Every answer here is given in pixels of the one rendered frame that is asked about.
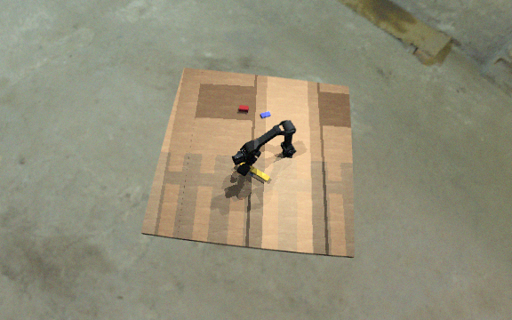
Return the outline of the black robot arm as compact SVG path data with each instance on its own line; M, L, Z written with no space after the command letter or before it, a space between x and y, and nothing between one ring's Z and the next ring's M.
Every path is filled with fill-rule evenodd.
M280 125L283 126L284 131L280 129ZM260 147L275 138L275 136L283 135L284 141L281 143L283 149L283 157L290 157L296 153L296 149L292 144L292 135L296 133L297 129L291 120L283 120L280 124L273 126L271 130L260 136L256 140L250 140L246 142L238 151L236 155L232 156L235 165L244 163L245 160L251 161L254 155L259 152Z

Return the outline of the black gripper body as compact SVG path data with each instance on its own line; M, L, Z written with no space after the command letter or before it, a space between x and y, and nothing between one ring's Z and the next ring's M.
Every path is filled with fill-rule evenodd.
M240 165L238 168L237 168L237 172L239 172L240 174L242 174L243 176L245 176L247 173L248 173L248 169L250 168L250 166L252 166L252 164L254 163L255 161L255 157L259 157L261 154L261 152L259 151L258 153L256 153L254 155L254 158L253 160L251 161L248 161L248 160L245 160L244 162L244 166Z

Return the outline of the yellow bar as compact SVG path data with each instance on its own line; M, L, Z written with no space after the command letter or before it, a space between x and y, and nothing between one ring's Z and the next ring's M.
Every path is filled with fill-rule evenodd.
M265 180L266 182L268 182L269 180L269 176L261 171L259 171L258 169L254 168L253 166L250 166L250 171L249 172L252 172L253 174L257 175L258 177L262 178L263 180Z

